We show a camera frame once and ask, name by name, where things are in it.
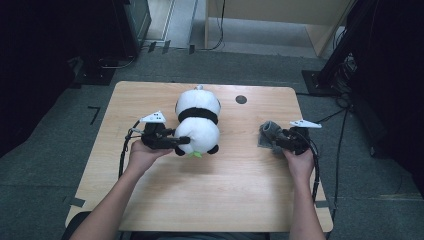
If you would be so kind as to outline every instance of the tape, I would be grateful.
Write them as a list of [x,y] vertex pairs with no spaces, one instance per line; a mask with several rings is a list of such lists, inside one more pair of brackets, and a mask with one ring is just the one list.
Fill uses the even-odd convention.
[[193,54],[194,53],[194,49],[195,49],[195,46],[194,45],[190,45],[190,49],[188,50],[188,54]]
[[88,106],[88,109],[96,109],[96,113],[94,114],[93,119],[90,122],[90,125],[93,125],[94,121],[96,121],[97,116],[99,115],[100,112],[100,107],[92,107],[92,106]]
[[325,200],[315,201],[316,208],[328,208],[328,202]]
[[79,198],[73,198],[69,205],[76,206],[76,207],[83,207],[85,204],[85,200],[79,199]]
[[171,44],[171,40],[168,40],[165,42],[165,45],[163,46],[163,49],[162,49],[162,54],[168,53],[170,44]]
[[149,46],[149,53],[150,52],[153,52],[154,50],[155,50],[155,47],[156,47],[156,42],[152,42],[151,44],[150,44],[150,46]]

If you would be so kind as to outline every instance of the gray carpet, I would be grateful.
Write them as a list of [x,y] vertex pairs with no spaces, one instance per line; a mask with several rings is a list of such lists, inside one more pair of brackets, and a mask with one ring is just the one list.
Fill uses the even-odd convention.
[[[292,87],[306,93],[301,70],[325,60],[170,49],[143,50],[116,71],[110,86],[67,89],[32,136],[0,159],[0,239],[60,239],[79,180],[118,81],[239,84]],[[298,96],[305,119],[340,108],[333,98]],[[100,113],[91,124],[95,109]],[[335,163],[343,114],[311,130],[321,152],[321,179],[333,202]],[[374,159],[361,123],[347,115],[341,148],[339,201],[331,239],[423,239],[424,202],[408,172],[391,159]],[[272,239],[286,239],[273,233]]]

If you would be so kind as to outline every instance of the person's left hand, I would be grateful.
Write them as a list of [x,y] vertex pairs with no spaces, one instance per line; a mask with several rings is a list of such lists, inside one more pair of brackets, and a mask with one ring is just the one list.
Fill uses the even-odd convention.
[[153,165],[156,159],[172,151],[173,149],[153,150],[145,146],[141,140],[137,140],[131,145],[130,159],[125,172],[136,174],[140,178]]

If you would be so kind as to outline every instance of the table top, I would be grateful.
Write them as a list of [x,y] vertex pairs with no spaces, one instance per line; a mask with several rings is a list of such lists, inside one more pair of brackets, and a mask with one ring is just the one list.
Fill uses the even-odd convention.
[[[112,94],[66,224],[91,211],[118,179],[128,129],[160,110],[176,128],[175,104],[195,84],[119,82]],[[258,147],[259,126],[283,128],[302,118],[295,92],[286,87],[203,85],[221,103],[219,151],[202,158],[171,153],[158,159],[138,182],[121,222],[122,231],[287,232],[293,183],[286,159]],[[236,97],[247,98],[245,104]],[[320,185],[317,201],[326,201]],[[316,208],[325,232],[333,227],[328,207]]]

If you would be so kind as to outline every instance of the wooden table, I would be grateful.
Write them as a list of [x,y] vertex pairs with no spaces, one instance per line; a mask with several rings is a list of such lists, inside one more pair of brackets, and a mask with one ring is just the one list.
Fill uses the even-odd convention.
[[[224,18],[306,24],[315,53],[322,56],[355,2],[356,0],[226,0]],[[207,0],[205,48],[208,48],[209,18],[221,18],[222,4],[223,0]]]
[[[175,103],[182,92],[195,86],[148,82],[116,85],[75,196],[85,204],[71,206],[66,224],[78,212],[93,210],[117,181],[128,129],[140,117],[158,110],[167,119],[166,127],[176,128]],[[257,147],[257,143],[259,126],[265,121],[288,128],[289,121],[302,117],[294,90],[203,86],[216,94],[222,106],[218,153],[204,154],[203,158],[171,153],[158,159],[136,186],[120,230],[289,231],[293,186],[287,161],[274,156],[270,149]],[[236,102],[239,95],[247,98],[245,104]],[[326,201],[321,187],[317,200]],[[330,231],[329,209],[317,208],[317,212],[324,231]]]

